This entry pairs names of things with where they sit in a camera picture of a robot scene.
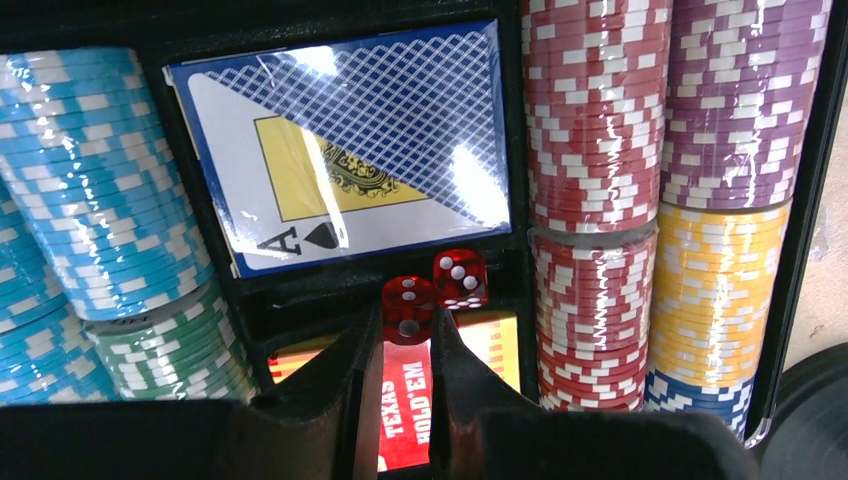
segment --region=stack of red poker chips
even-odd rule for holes
[[[641,408],[657,229],[532,232],[540,404]]]
[[[832,0],[678,0],[662,200],[760,208],[792,196]]]
[[[671,0],[522,0],[521,9],[535,223],[569,233],[649,223]]]

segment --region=dice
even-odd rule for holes
[[[417,345],[430,338],[436,292],[429,280],[396,277],[383,285],[383,336],[398,345]]]
[[[436,255],[433,284],[439,305],[449,310],[469,310],[489,303],[486,259],[467,248],[455,248]]]

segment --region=stack of poker chips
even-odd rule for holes
[[[660,207],[646,410],[711,413],[744,435],[789,209]]]
[[[135,54],[6,55],[0,72],[0,174],[121,396],[249,395]]]
[[[77,315],[137,315],[212,277],[131,50],[8,55],[0,72],[0,170]]]
[[[540,404],[642,407],[656,226],[623,233],[533,231]]]
[[[117,398],[82,321],[0,186],[0,405]]]
[[[248,401],[256,384],[216,281],[148,315],[85,333],[126,399]]]
[[[663,201],[758,208],[792,196],[832,0],[677,0]]]
[[[534,222],[599,233],[659,201],[671,0],[522,0]]]

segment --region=purple poker chip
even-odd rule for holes
[[[675,132],[668,130],[665,141],[684,142],[691,145],[725,145],[765,142],[777,138],[792,138],[803,135],[805,122],[782,125],[759,130],[735,130],[731,132]]]
[[[830,11],[832,0],[807,0],[786,2],[783,5],[763,6],[761,0],[745,0],[744,2],[721,2],[714,5],[680,6],[674,5],[674,21],[697,21],[706,18],[738,15],[750,12],[759,14],[760,23],[771,23],[781,20],[806,17],[817,13]]]
[[[790,138],[775,138],[772,140],[757,140],[748,143],[716,143],[716,144],[692,144],[690,142],[681,142],[673,138],[665,137],[663,143],[663,153],[685,153],[689,155],[710,156],[725,156],[725,155],[756,155],[762,152],[771,150],[790,150],[794,151],[798,146],[803,145],[804,135],[796,135]]]
[[[738,83],[715,83],[704,85],[676,85],[669,83],[667,93],[674,97],[715,97],[719,95],[742,95],[745,93],[771,92],[787,88],[806,87],[815,85],[818,70],[807,70],[801,73],[782,75],[762,80],[748,80]]]
[[[740,190],[757,186],[778,185],[781,182],[792,181],[795,178],[795,168],[775,173],[764,173],[762,175],[752,175],[748,177],[694,177],[688,175],[676,175],[668,172],[660,172],[660,183],[665,187],[667,184],[677,185],[678,187],[700,187],[700,188],[716,188],[728,190]]]
[[[702,97],[692,98],[668,95],[666,96],[666,108],[699,110],[702,108],[768,105],[770,103],[779,103],[789,100],[809,101],[814,88],[815,84],[810,84],[793,88],[768,90],[758,93],[744,93],[739,95],[704,95]]]
[[[757,12],[749,12],[698,20],[697,22],[675,20],[671,27],[671,48],[720,45],[722,43],[816,30],[827,27],[828,17],[827,13],[819,13],[782,19],[777,22],[760,23],[757,20]]]
[[[684,61],[671,60],[668,64],[668,71],[672,75],[679,75],[683,73],[715,72],[719,70],[771,65],[799,58],[817,57],[822,54],[823,49],[824,42],[815,42],[807,45],[799,45],[797,47],[768,50],[745,55],[710,57]]]
[[[703,60],[716,57],[736,57],[739,55],[751,55],[772,50],[783,50],[798,47],[810,43],[823,42],[827,36],[827,29],[805,30],[774,37],[759,37],[719,45],[701,45],[696,47],[673,48],[669,52],[672,62],[687,62],[690,60]]]
[[[799,156],[796,155],[775,162],[753,163],[751,161],[743,161],[737,165],[681,165],[679,163],[664,161],[662,163],[662,171],[672,175],[686,177],[752,177],[795,168],[799,160]]]
[[[716,72],[681,73],[670,72],[669,85],[711,85],[714,83],[739,83],[770,80],[774,77],[815,70],[821,57],[798,58],[786,62],[759,65],[756,67],[731,68]]]
[[[666,121],[704,121],[718,122],[728,120],[752,120],[757,117],[773,117],[795,112],[806,112],[810,102],[804,100],[788,100],[786,102],[768,105],[752,105],[736,108],[700,108],[697,110],[673,109],[665,111]]]
[[[796,158],[801,155],[802,143],[794,145],[777,146],[772,150],[755,151],[751,149],[743,153],[707,153],[695,154],[674,152],[675,145],[665,143],[663,145],[662,162],[682,166],[736,166],[736,165],[765,165],[768,163],[783,162],[787,158]]]
[[[663,193],[660,198],[666,203],[679,205],[681,207],[698,208],[702,210],[736,210],[742,208],[758,208],[776,205],[785,202],[792,197],[792,190],[766,195],[761,197],[748,198],[697,198],[687,197],[686,195],[674,195],[672,193]]]
[[[766,185],[754,184],[743,188],[711,188],[711,187],[688,187],[674,183],[664,183],[663,193],[682,195],[694,198],[720,198],[724,200],[735,200],[737,198],[764,197],[782,193],[795,187],[795,178],[790,178],[778,183]]]
[[[781,115],[762,116],[757,118],[739,118],[734,120],[709,119],[669,120],[666,119],[666,129],[670,132],[739,132],[746,130],[763,130],[780,125],[804,123],[807,114],[803,110],[784,113]]]

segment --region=spade symbol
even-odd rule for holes
[[[333,228],[333,222],[324,222],[315,227],[309,235],[304,238],[309,243],[314,243],[319,247],[333,250],[339,247],[339,239],[336,237],[336,230]]]

